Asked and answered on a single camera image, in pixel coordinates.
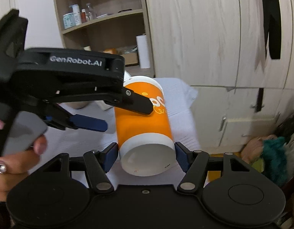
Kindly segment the person's left hand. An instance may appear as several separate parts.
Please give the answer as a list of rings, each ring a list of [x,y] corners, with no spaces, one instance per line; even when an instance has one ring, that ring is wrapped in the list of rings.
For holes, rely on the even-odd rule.
[[[47,139],[41,135],[26,151],[0,157],[0,202],[4,202],[8,192],[29,175],[29,170],[39,163],[46,149]]]

